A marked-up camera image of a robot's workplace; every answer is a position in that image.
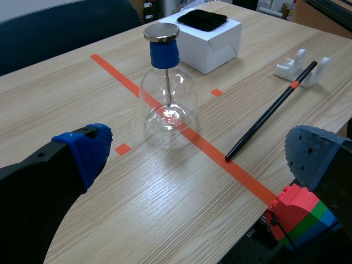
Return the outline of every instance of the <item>black stick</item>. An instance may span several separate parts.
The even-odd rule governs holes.
[[[311,62],[309,66],[298,76],[298,78],[284,91],[284,93],[275,101],[273,105],[259,118],[259,120],[247,131],[246,134],[236,143],[236,145],[226,155],[225,160],[229,161],[248,140],[259,130],[259,128],[268,120],[277,108],[289,97],[290,94],[299,86],[307,75],[318,65],[316,61]]]

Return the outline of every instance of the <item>white box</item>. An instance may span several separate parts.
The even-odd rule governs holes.
[[[195,10],[195,8],[189,8],[159,22],[179,26],[180,35],[176,38],[176,41],[180,52],[180,60],[201,73],[207,74],[237,56],[242,23],[228,19],[225,24],[217,29],[206,32],[177,22],[180,16],[192,10]]]

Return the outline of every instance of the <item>gray gripper pad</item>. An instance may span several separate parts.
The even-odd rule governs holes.
[[[292,128],[286,136],[285,152],[294,177],[313,191],[346,140],[350,139],[312,126]]]

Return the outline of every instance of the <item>blue chair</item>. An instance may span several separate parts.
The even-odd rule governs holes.
[[[0,76],[142,24],[127,0],[84,0],[0,23]]]

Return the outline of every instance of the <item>silver lid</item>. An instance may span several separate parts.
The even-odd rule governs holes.
[[[175,24],[157,23],[144,30],[144,38],[152,42],[167,42],[180,35],[180,28]]]

